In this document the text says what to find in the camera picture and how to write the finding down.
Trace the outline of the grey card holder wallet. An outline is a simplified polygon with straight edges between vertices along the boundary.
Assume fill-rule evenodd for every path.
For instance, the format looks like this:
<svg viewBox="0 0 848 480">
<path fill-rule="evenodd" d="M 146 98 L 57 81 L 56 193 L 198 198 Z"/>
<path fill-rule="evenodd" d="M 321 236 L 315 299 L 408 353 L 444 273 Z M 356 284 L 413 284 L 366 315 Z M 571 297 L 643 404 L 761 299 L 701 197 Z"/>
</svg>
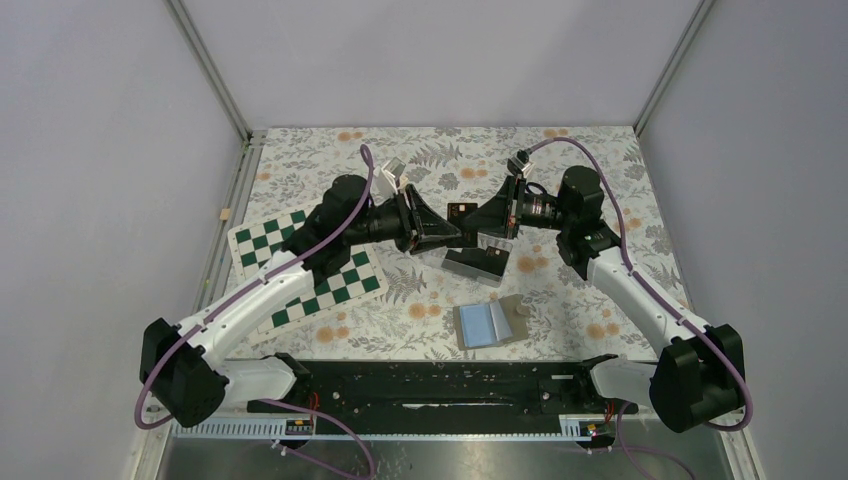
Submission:
<svg viewBox="0 0 848 480">
<path fill-rule="evenodd" d="M 498 347 L 529 338 L 530 309 L 520 294 L 487 303 L 453 308 L 454 329 L 462 351 Z"/>
</svg>

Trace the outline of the clear acrylic card tray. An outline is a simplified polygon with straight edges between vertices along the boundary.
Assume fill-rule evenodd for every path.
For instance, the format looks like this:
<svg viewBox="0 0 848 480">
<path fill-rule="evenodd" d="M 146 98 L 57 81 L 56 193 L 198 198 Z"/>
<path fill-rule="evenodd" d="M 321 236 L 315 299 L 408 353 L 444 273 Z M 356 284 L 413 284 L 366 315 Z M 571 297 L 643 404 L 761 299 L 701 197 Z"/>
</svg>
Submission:
<svg viewBox="0 0 848 480">
<path fill-rule="evenodd" d="M 442 247 L 423 255 L 426 265 L 471 279 L 490 287 L 502 284 L 513 244 L 487 235 L 478 237 L 476 247 Z"/>
</svg>

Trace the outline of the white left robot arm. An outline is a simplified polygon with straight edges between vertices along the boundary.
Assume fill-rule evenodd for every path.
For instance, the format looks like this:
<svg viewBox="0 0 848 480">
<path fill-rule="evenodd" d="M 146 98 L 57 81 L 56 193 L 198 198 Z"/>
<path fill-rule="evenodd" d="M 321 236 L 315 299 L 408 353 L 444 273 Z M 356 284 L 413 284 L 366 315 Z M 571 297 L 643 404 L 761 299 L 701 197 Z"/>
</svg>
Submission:
<svg viewBox="0 0 848 480">
<path fill-rule="evenodd" d="M 413 186 L 380 205 L 370 188 L 370 180 L 358 175 L 336 178 L 304 224 L 242 285 L 176 324 L 157 319 L 146 327 L 134 412 L 138 427 L 151 426 L 143 418 L 149 397 L 184 427 L 223 406 L 269 399 L 296 411 L 307 404 L 311 387 L 292 361 L 280 355 L 231 360 L 230 352 L 273 313 L 344 266 L 354 246 L 393 241 L 415 254 L 462 236 Z"/>
</svg>

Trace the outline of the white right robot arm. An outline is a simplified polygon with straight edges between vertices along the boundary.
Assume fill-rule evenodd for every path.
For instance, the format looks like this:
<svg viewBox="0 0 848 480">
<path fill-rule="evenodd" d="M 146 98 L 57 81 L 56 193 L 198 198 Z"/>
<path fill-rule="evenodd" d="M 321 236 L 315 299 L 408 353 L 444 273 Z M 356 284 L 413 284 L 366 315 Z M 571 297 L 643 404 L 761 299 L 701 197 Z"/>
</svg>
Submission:
<svg viewBox="0 0 848 480">
<path fill-rule="evenodd" d="M 563 262 L 607 295 L 657 355 L 653 363 L 612 356 L 594 364 L 573 386 L 575 402 L 597 412 L 612 399 L 650 407 L 670 430 L 715 427 L 716 418 L 743 410 L 752 416 L 744 379 L 743 344 L 728 324 L 712 326 L 676 301 L 629 257 L 625 239 L 605 222 L 602 178 L 584 166 L 568 168 L 550 195 L 508 177 L 500 190 L 461 222 L 465 231 L 513 239 L 523 227 L 556 232 Z"/>
</svg>

